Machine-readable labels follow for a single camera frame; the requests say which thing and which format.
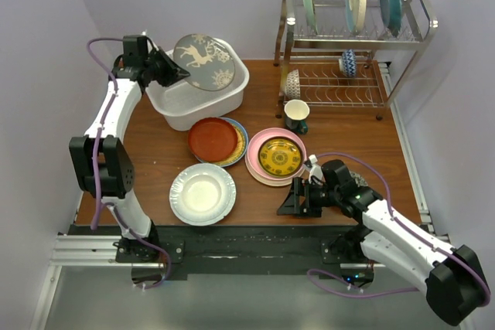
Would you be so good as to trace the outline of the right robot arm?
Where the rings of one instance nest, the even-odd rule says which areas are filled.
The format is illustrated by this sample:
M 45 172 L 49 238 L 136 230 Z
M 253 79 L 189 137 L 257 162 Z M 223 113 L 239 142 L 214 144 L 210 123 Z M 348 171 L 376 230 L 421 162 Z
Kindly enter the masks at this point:
M 486 307 L 491 291 L 475 251 L 454 247 L 402 216 L 390 203 L 357 177 L 339 159 L 318 165 L 306 161 L 307 179 L 295 177 L 280 216 L 317 218 L 323 208 L 336 207 L 356 221 L 343 235 L 325 244 L 333 254 L 360 263 L 385 265 L 425 296 L 432 311 L 451 326 L 475 309 Z

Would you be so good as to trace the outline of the yellow patterned plate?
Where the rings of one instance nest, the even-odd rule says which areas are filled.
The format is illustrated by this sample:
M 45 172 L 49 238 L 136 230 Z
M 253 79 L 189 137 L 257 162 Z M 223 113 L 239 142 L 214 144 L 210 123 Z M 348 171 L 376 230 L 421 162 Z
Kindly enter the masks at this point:
M 302 149 L 289 138 L 269 138 L 258 150 L 258 163 L 275 178 L 293 176 L 302 167 Z

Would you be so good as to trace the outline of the grey reindeer plate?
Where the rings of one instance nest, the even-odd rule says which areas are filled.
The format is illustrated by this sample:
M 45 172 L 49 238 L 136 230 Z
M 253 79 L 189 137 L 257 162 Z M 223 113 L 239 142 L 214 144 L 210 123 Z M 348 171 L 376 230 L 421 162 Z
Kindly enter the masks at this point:
M 227 88 L 235 76 L 234 60 L 227 47 L 204 34 L 181 38 L 174 47 L 173 60 L 189 73 L 186 82 L 201 90 Z

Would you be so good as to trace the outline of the pink plate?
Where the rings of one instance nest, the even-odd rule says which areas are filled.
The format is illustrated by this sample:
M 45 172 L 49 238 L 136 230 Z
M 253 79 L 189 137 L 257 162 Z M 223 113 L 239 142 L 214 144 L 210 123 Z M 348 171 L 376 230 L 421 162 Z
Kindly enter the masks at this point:
M 300 176 L 306 159 L 302 139 L 283 128 L 259 131 L 249 142 L 246 153 L 246 162 L 254 172 L 273 181 Z

